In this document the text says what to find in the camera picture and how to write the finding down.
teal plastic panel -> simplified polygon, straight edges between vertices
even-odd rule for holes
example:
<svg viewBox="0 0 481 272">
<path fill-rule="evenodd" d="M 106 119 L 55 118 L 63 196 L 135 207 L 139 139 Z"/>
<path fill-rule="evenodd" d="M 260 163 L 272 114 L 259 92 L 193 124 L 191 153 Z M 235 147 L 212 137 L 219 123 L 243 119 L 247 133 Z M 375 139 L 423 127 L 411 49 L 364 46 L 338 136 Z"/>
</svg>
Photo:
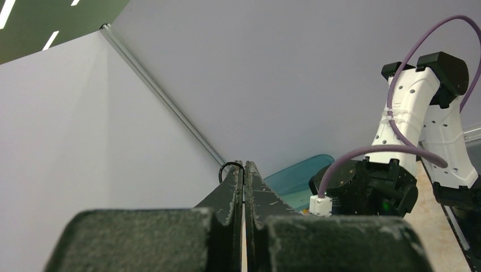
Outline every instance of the teal plastic panel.
<svg viewBox="0 0 481 272">
<path fill-rule="evenodd" d="M 309 180 L 322 168 L 333 163 L 329 155 L 317 155 L 287 167 L 264 179 L 265 183 L 297 211 L 309 207 Z"/>
</svg>

white connector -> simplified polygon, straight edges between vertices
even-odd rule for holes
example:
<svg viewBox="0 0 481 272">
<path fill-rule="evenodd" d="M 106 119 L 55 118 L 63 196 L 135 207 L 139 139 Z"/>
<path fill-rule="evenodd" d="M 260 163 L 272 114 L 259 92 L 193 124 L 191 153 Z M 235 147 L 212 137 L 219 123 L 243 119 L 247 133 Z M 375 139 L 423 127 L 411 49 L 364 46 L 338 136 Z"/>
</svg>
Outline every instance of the white connector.
<svg viewBox="0 0 481 272">
<path fill-rule="evenodd" d="M 317 195 L 312 195 L 309 202 L 309 213 L 328 217 L 332 214 L 332 199 L 328 196 L 320 198 Z"/>
</svg>

wooden surface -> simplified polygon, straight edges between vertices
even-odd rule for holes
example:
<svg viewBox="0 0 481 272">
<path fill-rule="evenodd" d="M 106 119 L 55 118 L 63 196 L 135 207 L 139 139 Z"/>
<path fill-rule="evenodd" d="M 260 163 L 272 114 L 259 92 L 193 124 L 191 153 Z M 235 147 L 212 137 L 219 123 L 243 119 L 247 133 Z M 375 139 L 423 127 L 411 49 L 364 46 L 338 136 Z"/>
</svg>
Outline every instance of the wooden surface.
<svg viewBox="0 0 481 272">
<path fill-rule="evenodd" d="M 436 272 L 470 271 L 448 220 L 434 198 L 431 182 L 420 162 L 416 177 L 419 197 L 412 213 L 404 219 L 421 238 Z"/>
</svg>

metal rail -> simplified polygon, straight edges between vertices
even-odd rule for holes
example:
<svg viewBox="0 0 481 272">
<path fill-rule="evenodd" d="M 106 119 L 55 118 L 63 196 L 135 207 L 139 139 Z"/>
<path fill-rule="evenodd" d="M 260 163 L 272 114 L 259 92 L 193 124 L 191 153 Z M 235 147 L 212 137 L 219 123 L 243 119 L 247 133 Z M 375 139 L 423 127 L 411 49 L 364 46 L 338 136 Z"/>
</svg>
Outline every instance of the metal rail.
<svg viewBox="0 0 481 272">
<path fill-rule="evenodd" d="M 154 80 L 150 73 L 144 68 L 140 61 L 136 58 L 133 52 L 129 49 L 125 41 L 118 33 L 112 29 L 110 24 L 104 24 L 100 27 L 100 33 L 106 38 L 110 45 L 118 52 L 118 54 L 125 60 L 125 62 L 132 68 L 137 76 L 147 85 L 147 87 L 159 98 L 165 105 L 174 113 L 179 121 L 187 128 L 187 130 L 194 136 L 199 144 L 211 155 L 211 157 L 219 164 L 225 163 L 224 158 L 217 152 L 217 150 L 209 143 L 209 141 L 202 135 L 199 129 L 192 123 L 189 118 L 180 110 L 175 102 L 164 92 L 159 84 Z"/>
</svg>

dark ceiling panel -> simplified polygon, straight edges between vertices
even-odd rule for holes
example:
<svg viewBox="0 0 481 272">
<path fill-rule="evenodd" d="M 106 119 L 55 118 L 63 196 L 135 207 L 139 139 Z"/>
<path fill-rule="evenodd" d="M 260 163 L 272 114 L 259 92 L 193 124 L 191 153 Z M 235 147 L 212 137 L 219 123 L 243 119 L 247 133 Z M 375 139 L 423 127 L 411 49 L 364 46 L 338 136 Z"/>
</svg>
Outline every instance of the dark ceiling panel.
<svg viewBox="0 0 481 272">
<path fill-rule="evenodd" d="M 130 0 L 16 0 L 0 30 L 0 64 L 41 51 L 54 31 L 52 46 L 95 32 L 111 23 Z M 0 0 L 0 9 L 5 0 Z"/>
</svg>

